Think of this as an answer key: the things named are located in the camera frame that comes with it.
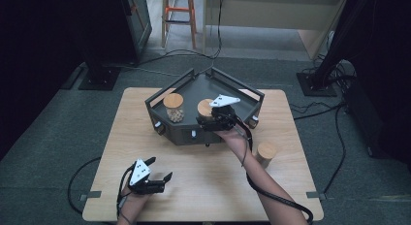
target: black curtain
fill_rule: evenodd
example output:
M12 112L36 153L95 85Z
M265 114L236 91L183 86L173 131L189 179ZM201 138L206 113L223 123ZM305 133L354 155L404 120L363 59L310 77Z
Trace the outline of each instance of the black curtain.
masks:
M350 61L358 83L384 124L379 135L380 147L408 164L410 34L411 0L347 0L330 52L316 72L323 79L332 65L342 59Z
M0 160L82 61L50 0L0 0Z

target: human arm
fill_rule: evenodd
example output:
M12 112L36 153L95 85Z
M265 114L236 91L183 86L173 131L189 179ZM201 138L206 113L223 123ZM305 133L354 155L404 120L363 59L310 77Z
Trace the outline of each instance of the human arm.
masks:
M134 224L151 194L138 195L131 193L131 190L127 187L127 185L125 185L121 191L121 195L127 195L127 198L120 209L117 225Z
M238 133L237 129L231 129L230 131L218 131L215 133L224 139L230 150L234 153L238 160L243 163L245 171L258 187L268 193L294 202L291 196L263 169L260 163L254 158L251 150L247 147L246 139ZM258 197L271 224L306 224L305 218L300 210L291 208L271 198L261 195L260 193L258 194Z

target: gray carpet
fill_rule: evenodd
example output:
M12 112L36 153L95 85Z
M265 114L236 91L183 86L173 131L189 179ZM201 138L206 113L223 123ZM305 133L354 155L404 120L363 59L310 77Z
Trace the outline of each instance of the gray carpet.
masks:
M147 53L145 59L156 55ZM201 71L211 61L200 56L176 56L142 68L182 74ZM296 72L311 62L218 58L214 66L256 88L282 89L289 103L336 105L333 98L304 97ZM163 87L175 77L123 69L113 91L60 90L0 163L0 224L91 224L69 206L67 187L73 173L101 156L111 124L127 87ZM317 106L306 114L325 110ZM304 115L293 112L295 117ZM342 147L334 123L335 111L296 121L317 190L322 192L338 165ZM345 162L322 202L325 217L315 224L410 224L411 175L404 164L368 157L364 140L350 114L341 110L338 125L346 144ZM98 163L80 172L72 187L75 205L92 184Z

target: metal bracket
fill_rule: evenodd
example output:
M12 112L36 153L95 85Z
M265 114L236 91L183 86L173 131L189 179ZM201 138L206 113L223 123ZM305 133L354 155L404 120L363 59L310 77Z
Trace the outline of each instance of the metal bracket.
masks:
M320 194L317 191L315 192L306 192L307 198L318 198L320 201L325 201L327 200L327 195L326 194Z
M88 198L100 198L102 196L102 191L90 191L88 194L80 194L79 201L84 202Z

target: tripod base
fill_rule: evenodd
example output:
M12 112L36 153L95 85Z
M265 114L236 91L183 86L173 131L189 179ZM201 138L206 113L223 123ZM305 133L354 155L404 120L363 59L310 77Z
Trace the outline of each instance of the tripod base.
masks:
M104 73L102 78L97 80L90 77L90 71L81 82L79 90L102 90L111 91L114 88L115 82L117 81L118 74L120 74L120 69L118 68L108 68Z
M300 87L304 96L316 96L316 97L336 97L336 92L331 85L320 89L312 89L312 74L297 73L297 79L299 80Z

